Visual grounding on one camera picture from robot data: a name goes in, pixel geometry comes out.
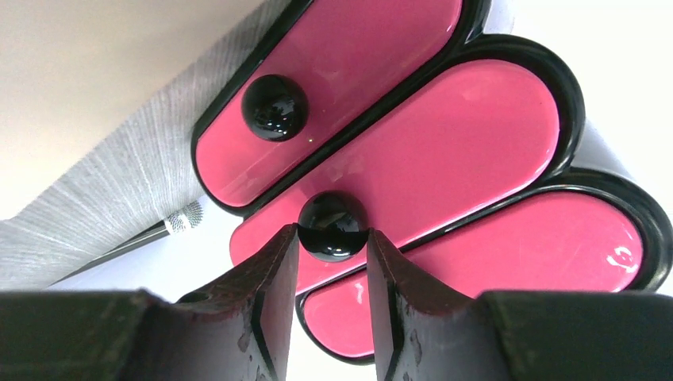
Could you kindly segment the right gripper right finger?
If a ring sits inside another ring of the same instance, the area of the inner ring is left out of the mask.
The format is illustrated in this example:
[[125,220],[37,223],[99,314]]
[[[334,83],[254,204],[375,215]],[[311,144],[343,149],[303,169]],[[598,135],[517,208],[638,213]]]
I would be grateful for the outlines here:
[[488,291],[469,298],[375,229],[367,283],[380,380],[672,377],[672,300],[665,295]]

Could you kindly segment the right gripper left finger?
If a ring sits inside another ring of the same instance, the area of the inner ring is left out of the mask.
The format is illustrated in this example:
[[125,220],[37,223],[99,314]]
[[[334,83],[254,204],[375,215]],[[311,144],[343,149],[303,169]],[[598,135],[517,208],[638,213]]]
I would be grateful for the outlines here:
[[170,303],[144,290],[6,292],[4,380],[283,380],[298,226]]

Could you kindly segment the pink drawer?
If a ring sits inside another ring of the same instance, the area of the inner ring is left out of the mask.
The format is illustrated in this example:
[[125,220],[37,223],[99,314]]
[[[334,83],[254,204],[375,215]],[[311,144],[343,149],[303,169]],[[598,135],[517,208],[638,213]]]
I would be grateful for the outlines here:
[[504,60],[450,67],[237,227],[232,262],[325,191],[359,200],[369,226],[403,246],[527,187],[559,135],[552,92],[528,69]]

